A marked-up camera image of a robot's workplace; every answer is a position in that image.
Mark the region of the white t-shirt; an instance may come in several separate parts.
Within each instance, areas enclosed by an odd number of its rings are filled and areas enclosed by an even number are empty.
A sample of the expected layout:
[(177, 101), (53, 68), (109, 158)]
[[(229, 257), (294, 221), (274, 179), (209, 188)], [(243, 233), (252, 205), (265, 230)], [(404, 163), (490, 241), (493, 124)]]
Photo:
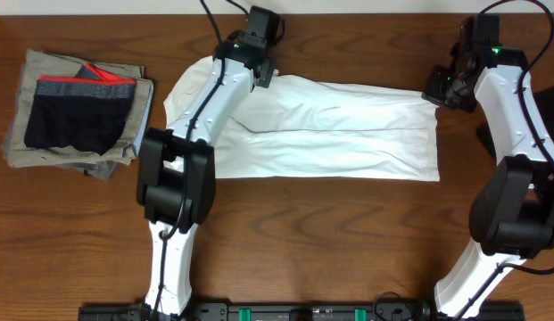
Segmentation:
[(177, 136), (214, 147), (218, 178), (438, 181), (436, 108), (419, 92), (275, 76), (206, 57), (164, 103)]

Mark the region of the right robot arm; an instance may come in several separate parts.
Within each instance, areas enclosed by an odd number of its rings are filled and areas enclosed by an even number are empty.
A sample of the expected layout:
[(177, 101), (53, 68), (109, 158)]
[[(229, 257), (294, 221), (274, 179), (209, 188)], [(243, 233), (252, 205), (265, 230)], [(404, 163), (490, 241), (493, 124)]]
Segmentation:
[(513, 270), (548, 276), (554, 267), (525, 266), (554, 249), (554, 142), (537, 108), (535, 62), (500, 42), (500, 19), (483, 9), (463, 20), (451, 65), (437, 65), (422, 97), (439, 107), (482, 107), (497, 168), (469, 212), (470, 240), (416, 320), (521, 320), (516, 303), (487, 297)]

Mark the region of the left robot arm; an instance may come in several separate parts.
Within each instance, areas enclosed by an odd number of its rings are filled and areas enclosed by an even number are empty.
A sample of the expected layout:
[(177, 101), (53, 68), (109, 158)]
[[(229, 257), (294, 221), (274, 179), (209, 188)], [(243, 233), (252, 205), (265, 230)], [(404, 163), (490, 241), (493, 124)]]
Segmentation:
[(149, 128), (139, 155), (136, 200), (145, 210), (153, 242), (150, 288), (142, 320), (179, 320), (191, 298), (189, 281), (197, 227), (210, 213), (216, 176), (214, 145), (238, 105), (275, 69), (269, 50), (285, 34), (285, 21), (252, 6), (245, 29), (219, 38), (209, 76), (188, 109), (165, 129)]

